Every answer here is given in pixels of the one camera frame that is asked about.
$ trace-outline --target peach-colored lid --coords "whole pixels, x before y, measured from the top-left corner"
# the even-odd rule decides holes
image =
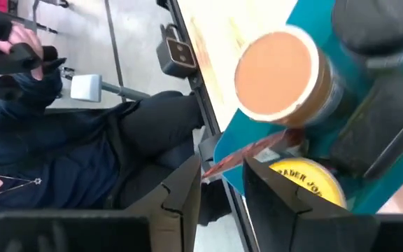
[[[305,31],[287,25],[265,34],[245,49],[237,64],[239,107],[255,120],[281,119],[305,101],[317,75],[318,51]]]

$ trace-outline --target wheel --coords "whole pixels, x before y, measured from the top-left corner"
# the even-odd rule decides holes
[[[62,0],[62,3],[60,4],[61,7],[63,8],[68,8],[69,7],[69,2],[67,0]]]

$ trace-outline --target person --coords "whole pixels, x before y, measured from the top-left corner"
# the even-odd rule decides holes
[[[19,24],[0,50],[16,43],[43,58],[38,37]],[[124,209],[194,155],[192,131],[203,120],[192,95],[168,91],[106,110],[48,113],[62,89],[59,72],[39,67],[13,77],[23,93],[0,100],[0,212]],[[221,182],[203,184],[201,195],[201,224],[230,212]]]

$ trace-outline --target jar lid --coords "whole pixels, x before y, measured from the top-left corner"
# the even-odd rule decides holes
[[[265,122],[295,112],[314,89],[318,49],[299,27],[286,25],[261,35],[245,47],[234,73],[239,108]]]
[[[271,164],[270,168],[317,196],[346,208],[346,200],[339,183],[321,164],[294,157]]]
[[[337,0],[332,26],[355,53],[376,56],[403,51],[403,1]]]

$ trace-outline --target black pants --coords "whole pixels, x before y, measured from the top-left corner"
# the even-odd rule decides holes
[[[135,112],[125,116],[120,122],[121,135],[145,164],[127,180],[120,207],[127,208],[141,199],[194,155],[192,131],[202,125],[195,96],[176,91],[144,99]],[[230,211],[221,180],[201,185],[200,224],[207,225]]]

